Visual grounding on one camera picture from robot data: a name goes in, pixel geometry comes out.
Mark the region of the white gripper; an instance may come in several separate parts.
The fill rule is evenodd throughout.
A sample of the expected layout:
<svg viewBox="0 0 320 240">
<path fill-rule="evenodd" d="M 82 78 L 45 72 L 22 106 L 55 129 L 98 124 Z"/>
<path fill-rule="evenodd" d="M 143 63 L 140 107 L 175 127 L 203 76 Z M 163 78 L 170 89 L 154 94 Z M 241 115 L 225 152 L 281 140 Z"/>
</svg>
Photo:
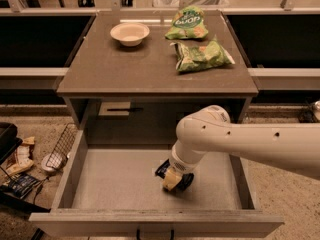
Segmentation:
<svg viewBox="0 0 320 240">
<path fill-rule="evenodd" d="M 182 161 L 176 153 L 171 153 L 169 156 L 170 166 L 163 179 L 163 187 L 171 191 L 173 190 L 182 180 L 182 174 L 192 173 L 196 164 L 190 164 Z"/>
</svg>

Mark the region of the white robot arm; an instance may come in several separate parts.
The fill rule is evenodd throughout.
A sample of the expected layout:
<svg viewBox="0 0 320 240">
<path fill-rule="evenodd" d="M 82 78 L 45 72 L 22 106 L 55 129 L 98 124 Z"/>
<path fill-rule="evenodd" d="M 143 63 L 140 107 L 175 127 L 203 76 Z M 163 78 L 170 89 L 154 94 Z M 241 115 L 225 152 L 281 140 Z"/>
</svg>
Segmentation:
<svg viewBox="0 0 320 240">
<path fill-rule="evenodd" d="M 172 190 L 193 172 L 204 155 L 231 154 L 299 175 L 320 177 L 317 123 L 234 124 L 225 109 L 212 105 L 182 118 L 176 127 L 163 187 Z"/>
</svg>

